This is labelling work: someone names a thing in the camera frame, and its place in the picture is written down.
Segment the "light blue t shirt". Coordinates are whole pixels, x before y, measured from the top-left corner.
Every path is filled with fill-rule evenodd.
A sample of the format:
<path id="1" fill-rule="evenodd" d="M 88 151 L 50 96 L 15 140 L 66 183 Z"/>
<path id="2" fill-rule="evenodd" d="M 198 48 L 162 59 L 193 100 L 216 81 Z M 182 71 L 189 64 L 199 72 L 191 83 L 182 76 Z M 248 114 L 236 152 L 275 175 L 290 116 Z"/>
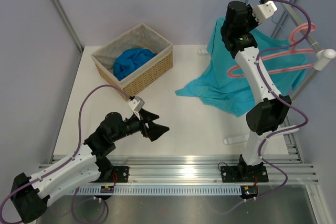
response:
<path id="1" fill-rule="evenodd" d="M 221 27 L 225 18 L 218 18 L 213 29 L 212 36 L 207 45 L 207 51 L 211 56 L 209 66 L 197 79 L 189 82 L 182 89 L 176 90 L 178 96 L 198 97 L 206 104 L 233 114 L 237 117 L 244 115 L 255 106 L 254 96 L 246 78 L 230 78 L 227 70 L 236 65 L 222 42 Z M 267 48 L 283 47 L 288 45 L 287 40 L 273 39 L 262 32 L 254 29 L 252 35 L 256 39 L 260 51 Z M 299 62 L 295 65 L 308 63 L 306 55 L 302 62 L 300 55 Z M 264 61 L 267 70 L 282 68 L 285 57 Z M 271 74 L 271 79 L 283 95 L 295 90 L 303 81 L 306 70 Z"/>

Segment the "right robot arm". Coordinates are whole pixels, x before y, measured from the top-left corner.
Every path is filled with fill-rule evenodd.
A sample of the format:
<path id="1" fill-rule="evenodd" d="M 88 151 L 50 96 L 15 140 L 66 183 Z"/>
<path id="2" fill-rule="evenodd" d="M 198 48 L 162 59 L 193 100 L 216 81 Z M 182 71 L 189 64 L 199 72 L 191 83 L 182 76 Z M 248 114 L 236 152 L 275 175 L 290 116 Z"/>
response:
<path id="1" fill-rule="evenodd" d="M 261 58 L 258 44 L 251 31 L 276 11 L 273 2 L 252 7 L 241 1 L 231 1 L 227 6 L 225 20 L 221 27 L 222 41 L 232 58 L 242 69 L 252 90 L 255 106 L 246 114 L 250 129 L 247 146 L 232 170 L 233 180 L 268 181 L 264 163 L 259 156 L 263 138 L 278 129 L 288 113 L 291 99 L 283 96 L 272 82 Z"/>

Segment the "dark blue cloth in basket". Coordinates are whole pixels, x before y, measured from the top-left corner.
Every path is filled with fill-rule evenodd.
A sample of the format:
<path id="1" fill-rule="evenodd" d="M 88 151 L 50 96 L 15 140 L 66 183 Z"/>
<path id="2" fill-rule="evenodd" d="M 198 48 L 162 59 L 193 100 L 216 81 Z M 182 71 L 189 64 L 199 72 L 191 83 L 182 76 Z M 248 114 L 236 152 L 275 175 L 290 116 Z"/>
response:
<path id="1" fill-rule="evenodd" d="M 145 48 L 128 49 L 115 60 L 113 64 L 113 75 L 121 81 L 156 55 L 156 53 Z"/>

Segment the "pink plastic hanger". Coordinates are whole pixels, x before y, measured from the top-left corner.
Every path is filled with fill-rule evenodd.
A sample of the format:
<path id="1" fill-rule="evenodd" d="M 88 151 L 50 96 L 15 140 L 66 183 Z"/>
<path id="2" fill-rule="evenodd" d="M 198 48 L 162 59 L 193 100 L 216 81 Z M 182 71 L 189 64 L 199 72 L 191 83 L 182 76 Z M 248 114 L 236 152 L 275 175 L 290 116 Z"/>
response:
<path id="1" fill-rule="evenodd" d="M 303 31 L 304 33 L 308 29 L 308 23 L 301 24 L 297 26 L 295 29 L 291 31 L 288 37 L 288 41 L 290 44 L 293 44 L 294 42 L 297 42 L 295 39 L 295 36 L 298 32 Z M 302 70 L 302 69 L 307 69 L 311 68 L 313 65 L 310 63 L 306 63 L 303 65 L 295 65 L 295 63 L 298 63 L 299 58 L 296 57 L 296 55 L 300 55 L 300 58 L 302 62 L 306 62 L 304 60 L 304 54 L 310 54 L 313 53 L 313 49 L 296 49 L 295 46 L 290 47 L 288 51 L 282 51 L 282 52 L 277 52 L 274 54 L 262 56 L 261 59 L 262 61 L 267 61 L 267 60 L 273 60 L 279 57 L 285 57 L 285 63 L 281 63 L 282 68 L 279 69 L 273 69 L 268 71 L 269 74 L 276 74 L 276 73 L 283 73 L 283 72 L 289 72 L 289 71 L 295 71 L 295 70 Z"/>

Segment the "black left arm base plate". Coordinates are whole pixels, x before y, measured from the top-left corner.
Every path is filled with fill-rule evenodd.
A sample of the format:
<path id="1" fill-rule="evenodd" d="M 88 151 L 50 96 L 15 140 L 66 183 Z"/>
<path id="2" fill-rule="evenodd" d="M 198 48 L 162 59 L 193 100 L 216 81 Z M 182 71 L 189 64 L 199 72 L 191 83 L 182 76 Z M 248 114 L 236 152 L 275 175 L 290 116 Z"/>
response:
<path id="1" fill-rule="evenodd" d="M 129 179 L 129 166 L 113 166 L 103 170 L 93 183 L 127 183 Z"/>

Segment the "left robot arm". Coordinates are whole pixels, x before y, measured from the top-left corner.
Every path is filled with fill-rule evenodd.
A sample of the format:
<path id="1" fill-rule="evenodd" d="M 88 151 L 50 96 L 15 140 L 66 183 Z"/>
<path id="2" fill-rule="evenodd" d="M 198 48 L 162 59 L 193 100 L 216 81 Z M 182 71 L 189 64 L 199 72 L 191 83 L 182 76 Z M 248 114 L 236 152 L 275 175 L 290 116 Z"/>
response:
<path id="1" fill-rule="evenodd" d="M 169 131 L 169 127 L 154 122 L 158 118 L 144 109 L 128 119 L 123 119 L 118 112 L 111 112 L 78 151 L 30 176 L 17 175 L 10 200 L 20 222 L 30 223 L 38 219 L 56 200 L 83 184 L 108 181 L 114 167 L 107 155 L 115 150 L 115 142 L 137 132 L 156 141 Z"/>

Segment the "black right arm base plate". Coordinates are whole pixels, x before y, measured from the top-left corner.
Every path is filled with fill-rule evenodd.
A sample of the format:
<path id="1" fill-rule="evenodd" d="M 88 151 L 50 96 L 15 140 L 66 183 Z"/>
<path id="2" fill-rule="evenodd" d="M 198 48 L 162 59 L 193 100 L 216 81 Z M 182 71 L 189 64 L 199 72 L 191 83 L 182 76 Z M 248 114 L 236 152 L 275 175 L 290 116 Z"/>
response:
<path id="1" fill-rule="evenodd" d="M 224 183 L 267 183 L 269 182 L 267 169 L 264 165 L 250 171 L 241 172 L 238 166 L 221 166 L 222 182 Z"/>

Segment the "wicker basket with liner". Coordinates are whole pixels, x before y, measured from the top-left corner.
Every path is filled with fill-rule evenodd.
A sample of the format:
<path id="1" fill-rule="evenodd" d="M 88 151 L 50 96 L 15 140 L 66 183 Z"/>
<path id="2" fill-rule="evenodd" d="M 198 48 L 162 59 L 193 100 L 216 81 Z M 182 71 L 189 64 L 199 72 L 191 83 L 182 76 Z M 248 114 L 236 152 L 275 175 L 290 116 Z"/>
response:
<path id="1" fill-rule="evenodd" d="M 141 23 L 94 51 L 91 59 L 101 78 L 127 101 L 173 68 L 173 44 Z"/>

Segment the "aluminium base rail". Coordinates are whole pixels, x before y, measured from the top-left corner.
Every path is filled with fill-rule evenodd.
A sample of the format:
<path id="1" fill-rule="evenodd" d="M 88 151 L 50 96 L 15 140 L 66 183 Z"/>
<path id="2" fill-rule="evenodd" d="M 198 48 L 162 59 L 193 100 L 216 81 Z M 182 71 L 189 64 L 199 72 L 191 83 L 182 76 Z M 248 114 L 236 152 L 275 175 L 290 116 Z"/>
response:
<path id="1" fill-rule="evenodd" d="M 122 156 L 109 155 L 113 165 L 129 166 L 129 183 L 134 184 L 214 184 L 222 181 L 218 165 L 238 163 L 238 155 L 206 156 Z M 317 184 L 312 164 L 297 154 L 266 155 L 265 159 L 288 175 L 288 184 Z"/>

